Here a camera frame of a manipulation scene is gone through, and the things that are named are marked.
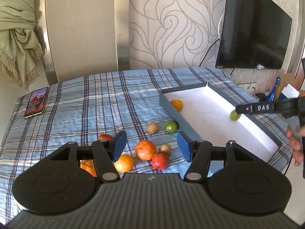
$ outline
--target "tv screen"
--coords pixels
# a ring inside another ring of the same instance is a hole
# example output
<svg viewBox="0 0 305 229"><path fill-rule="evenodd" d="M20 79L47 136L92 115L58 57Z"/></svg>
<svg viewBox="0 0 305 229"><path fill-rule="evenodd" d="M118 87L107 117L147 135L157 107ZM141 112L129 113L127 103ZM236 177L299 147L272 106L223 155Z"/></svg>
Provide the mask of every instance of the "tv screen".
<svg viewBox="0 0 305 229"><path fill-rule="evenodd" d="M291 22L271 0L226 0L215 67L281 69Z"/></svg>

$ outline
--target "human hand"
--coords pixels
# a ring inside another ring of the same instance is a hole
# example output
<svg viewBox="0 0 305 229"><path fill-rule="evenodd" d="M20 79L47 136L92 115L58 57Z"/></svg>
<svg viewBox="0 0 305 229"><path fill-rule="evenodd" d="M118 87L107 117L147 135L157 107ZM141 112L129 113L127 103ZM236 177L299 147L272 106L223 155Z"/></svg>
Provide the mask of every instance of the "human hand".
<svg viewBox="0 0 305 229"><path fill-rule="evenodd" d="M302 137L305 136L305 125L299 129L298 134ZM302 143L293 135L290 126L287 127L286 136L289 139L289 146L292 149L292 156L295 160L294 166L298 167L304 160L304 154L301 151Z"/></svg>

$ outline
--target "power strip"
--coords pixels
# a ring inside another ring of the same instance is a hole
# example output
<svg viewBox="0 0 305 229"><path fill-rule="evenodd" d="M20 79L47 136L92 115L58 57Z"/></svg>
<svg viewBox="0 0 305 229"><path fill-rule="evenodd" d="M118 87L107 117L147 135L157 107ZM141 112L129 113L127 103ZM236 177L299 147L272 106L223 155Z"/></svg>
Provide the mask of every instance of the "power strip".
<svg viewBox="0 0 305 229"><path fill-rule="evenodd" d="M245 83L245 84L238 84L237 86L243 88L249 94L255 93L257 83Z"/></svg>

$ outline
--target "swirl pattern wallpaper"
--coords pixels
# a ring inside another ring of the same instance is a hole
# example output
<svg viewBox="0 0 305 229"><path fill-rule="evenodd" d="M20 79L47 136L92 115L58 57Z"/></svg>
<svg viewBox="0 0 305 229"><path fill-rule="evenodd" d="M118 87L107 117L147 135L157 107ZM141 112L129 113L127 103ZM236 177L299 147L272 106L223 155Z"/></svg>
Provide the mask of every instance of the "swirl pattern wallpaper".
<svg viewBox="0 0 305 229"><path fill-rule="evenodd" d="M296 34L298 0L273 0L291 18L292 29L284 59L286 71ZM131 69L183 68L199 66L210 45L218 39L218 23L226 0L129 0L129 44ZM219 42L202 66L215 66ZM274 70L236 69L236 83L258 83L263 92L273 83Z"/></svg>

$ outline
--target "green lime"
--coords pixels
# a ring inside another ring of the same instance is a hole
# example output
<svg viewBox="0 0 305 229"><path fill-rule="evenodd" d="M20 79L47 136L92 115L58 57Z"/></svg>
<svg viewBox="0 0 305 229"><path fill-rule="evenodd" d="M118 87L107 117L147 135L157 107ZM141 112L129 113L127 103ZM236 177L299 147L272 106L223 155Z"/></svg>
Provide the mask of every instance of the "green lime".
<svg viewBox="0 0 305 229"><path fill-rule="evenodd" d="M237 121L239 118L240 118L240 114L236 113L235 110L233 110L233 111L230 113L230 119L231 119L232 121Z"/></svg>
<svg viewBox="0 0 305 229"><path fill-rule="evenodd" d="M165 131L167 133L174 133L175 131L177 131L177 128L178 128L178 125L174 121L170 121L165 124Z"/></svg>

